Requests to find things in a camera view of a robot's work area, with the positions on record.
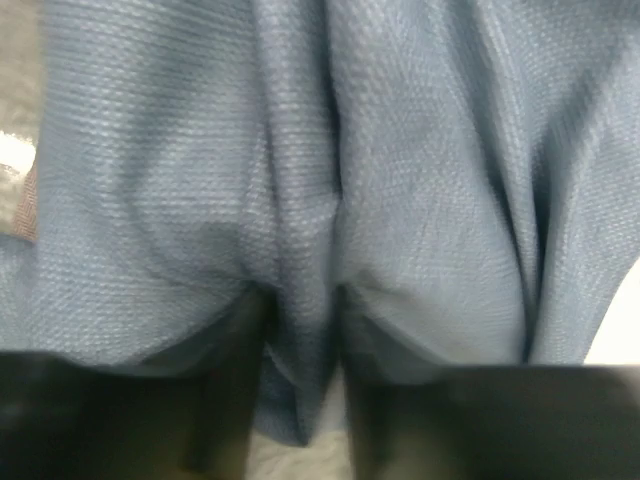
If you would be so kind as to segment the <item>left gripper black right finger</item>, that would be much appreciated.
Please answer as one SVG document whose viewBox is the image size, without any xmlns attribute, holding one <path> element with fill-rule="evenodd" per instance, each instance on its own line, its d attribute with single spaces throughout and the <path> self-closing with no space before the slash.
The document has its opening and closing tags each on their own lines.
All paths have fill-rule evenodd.
<svg viewBox="0 0 640 480">
<path fill-rule="evenodd" d="M 635 366 L 436 366 L 390 380 L 370 321 L 338 295 L 358 479 L 635 479 Z"/>
</svg>

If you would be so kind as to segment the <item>blue striped pillowcase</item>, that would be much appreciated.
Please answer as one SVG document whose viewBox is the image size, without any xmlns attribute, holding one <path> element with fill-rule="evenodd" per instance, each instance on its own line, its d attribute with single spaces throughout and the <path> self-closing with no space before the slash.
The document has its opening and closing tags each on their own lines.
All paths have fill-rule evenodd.
<svg viewBox="0 0 640 480">
<path fill-rule="evenodd" d="M 47 1 L 37 238 L 1 346 L 192 370 L 277 300 L 313 436 L 338 294 L 384 375 L 582 363 L 639 256 L 635 1 Z"/>
</svg>

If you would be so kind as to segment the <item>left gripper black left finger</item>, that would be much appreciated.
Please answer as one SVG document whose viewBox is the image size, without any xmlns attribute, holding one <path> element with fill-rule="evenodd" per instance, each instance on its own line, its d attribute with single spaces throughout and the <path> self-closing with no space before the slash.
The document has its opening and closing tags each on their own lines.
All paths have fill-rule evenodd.
<svg viewBox="0 0 640 480">
<path fill-rule="evenodd" d="M 137 374 L 51 354 L 1 356 L 5 479 L 241 479 L 275 298 L 249 290 L 174 373 Z"/>
</svg>

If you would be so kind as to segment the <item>white pillow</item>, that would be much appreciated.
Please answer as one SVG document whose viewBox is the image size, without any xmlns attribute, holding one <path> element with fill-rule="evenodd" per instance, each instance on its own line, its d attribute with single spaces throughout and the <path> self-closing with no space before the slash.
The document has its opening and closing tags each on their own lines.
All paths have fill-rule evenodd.
<svg viewBox="0 0 640 480">
<path fill-rule="evenodd" d="M 619 285 L 585 359 L 593 365 L 639 364 L 639 265 Z M 305 448 L 285 446 L 255 432 L 248 479 L 350 479 L 347 433 L 321 431 Z"/>
</svg>

